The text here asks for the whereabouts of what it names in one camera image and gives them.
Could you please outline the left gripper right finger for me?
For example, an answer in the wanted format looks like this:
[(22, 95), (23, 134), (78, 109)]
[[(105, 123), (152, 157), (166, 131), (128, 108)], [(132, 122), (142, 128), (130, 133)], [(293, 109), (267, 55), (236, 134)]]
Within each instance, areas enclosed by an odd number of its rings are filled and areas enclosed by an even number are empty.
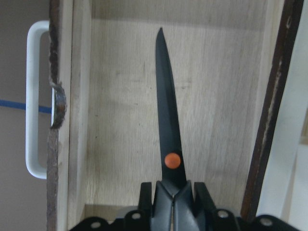
[(294, 226), (271, 215), (260, 215), (247, 222), (224, 208), (216, 208), (206, 185), (194, 184), (197, 211), (205, 231), (296, 231)]

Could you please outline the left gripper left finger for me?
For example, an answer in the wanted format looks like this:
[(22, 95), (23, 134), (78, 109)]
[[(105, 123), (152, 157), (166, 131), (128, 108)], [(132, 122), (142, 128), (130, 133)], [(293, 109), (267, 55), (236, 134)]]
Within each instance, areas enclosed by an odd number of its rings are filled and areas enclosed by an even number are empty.
[(137, 209), (131, 210), (123, 218), (117, 218), (108, 223), (100, 217), (89, 217), (71, 230), (73, 231), (149, 231), (152, 215), (152, 184), (141, 184), (139, 203)]

